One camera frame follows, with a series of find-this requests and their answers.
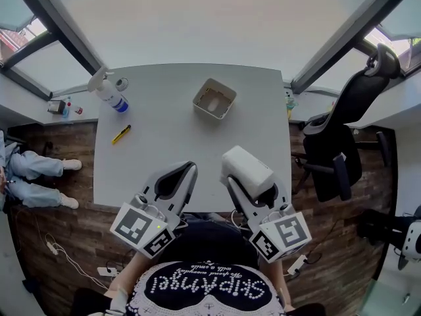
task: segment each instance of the spray bottle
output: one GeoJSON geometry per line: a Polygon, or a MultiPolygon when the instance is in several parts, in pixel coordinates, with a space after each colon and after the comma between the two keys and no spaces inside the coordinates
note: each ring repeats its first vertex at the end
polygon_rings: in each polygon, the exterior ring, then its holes
{"type": "Polygon", "coordinates": [[[107,80],[107,76],[111,73],[107,72],[106,66],[102,66],[95,75],[91,77],[87,84],[90,92],[95,93],[103,101],[107,102],[113,109],[119,113],[123,113],[129,107],[127,99],[117,91],[115,86],[107,80]]]}

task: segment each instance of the wooden floor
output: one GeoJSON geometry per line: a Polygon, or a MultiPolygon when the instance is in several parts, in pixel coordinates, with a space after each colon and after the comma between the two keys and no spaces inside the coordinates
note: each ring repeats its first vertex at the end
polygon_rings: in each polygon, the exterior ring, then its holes
{"type": "MultiPolygon", "coordinates": [[[[89,275],[98,277],[97,267],[121,268],[124,255],[130,250],[109,232],[116,209],[93,204],[93,155],[95,151],[96,124],[74,124],[66,126],[36,125],[15,128],[13,136],[25,139],[32,150],[41,153],[44,142],[54,143],[48,157],[59,159],[78,158],[84,164],[81,171],[66,172],[56,178],[55,186],[68,196],[80,202],[78,210],[65,207],[48,209],[12,209],[12,234],[19,249],[19,257],[27,272],[40,282],[41,305],[47,315],[68,315],[75,290],[90,287],[99,292],[89,279],[77,274],[63,254],[54,256],[40,240],[36,220],[41,230],[41,238],[52,234],[89,275]]],[[[303,151],[302,133],[295,125],[290,126],[291,150],[303,151]]],[[[373,130],[361,132],[357,139],[374,140],[373,130]]],[[[328,315],[355,315],[365,290],[378,265],[382,245],[373,247],[356,234],[356,216],[364,209],[374,208],[388,212],[391,205],[391,169],[383,167],[377,151],[361,151],[363,164],[362,178],[353,186],[353,198],[349,201],[333,199],[327,203],[317,201],[312,180],[307,187],[293,197],[293,204],[305,215],[313,241],[306,246],[307,253],[319,243],[333,224],[334,231],[317,247],[310,260],[323,254],[314,265],[303,267],[301,275],[288,283],[293,305],[319,302],[326,306],[328,315]]],[[[293,159],[293,185],[302,175],[293,159]]],[[[132,254],[126,256],[127,263],[132,254]]],[[[285,260],[288,268],[294,257],[285,260]]],[[[110,280],[101,279],[108,285],[110,280]]]]}

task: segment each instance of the person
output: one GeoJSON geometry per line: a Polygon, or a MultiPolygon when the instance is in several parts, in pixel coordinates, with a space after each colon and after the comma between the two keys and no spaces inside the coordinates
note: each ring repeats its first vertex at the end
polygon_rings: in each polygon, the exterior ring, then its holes
{"type": "Polygon", "coordinates": [[[28,207],[55,207],[63,205],[77,209],[76,199],[60,191],[37,184],[29,184],[22,178],[33,180],[44,174],[62,176],[63,170],[80,170],[82,162],[77,159],[64,160],[42,157],[33,151],[19,153],[17,143],[5,147],[3,131],[0,130],[0,209],[3,209],[6,194],[18,198],[28,207]]]}
{"type": "Polygon", "coordinates": [[[70,315],[325,315],[317,303],[294,309],[282,262],[259,260],[224,219],[184,218],[188,226],[157,260],[137,252],[104,295],[77,290],[70,315]]]}
{"type": "Polygon", "coordinates": [[[389,242],[402,250],[409,226],[416,217],[390,217],[373,209],[365,210],[359,217],[357,234],[370,242],[389,242]]]}

